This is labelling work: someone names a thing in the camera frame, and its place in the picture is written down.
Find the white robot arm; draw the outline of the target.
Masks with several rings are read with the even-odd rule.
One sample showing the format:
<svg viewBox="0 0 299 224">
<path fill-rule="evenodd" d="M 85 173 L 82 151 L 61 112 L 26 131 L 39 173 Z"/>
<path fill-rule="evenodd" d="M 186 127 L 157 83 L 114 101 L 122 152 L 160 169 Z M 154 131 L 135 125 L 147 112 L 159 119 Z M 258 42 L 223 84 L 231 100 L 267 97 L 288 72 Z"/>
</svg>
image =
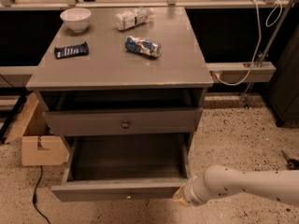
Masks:
<svg viewBox="0 0 299 224">
<path fill-rule="evenodd" d="M 183 206 L 199 206 L 239 193 L 299 206 L 299 172 L 244 172 L 212 165 L 184 183 L 174 194 L 173 201 Z"/>
</svg>

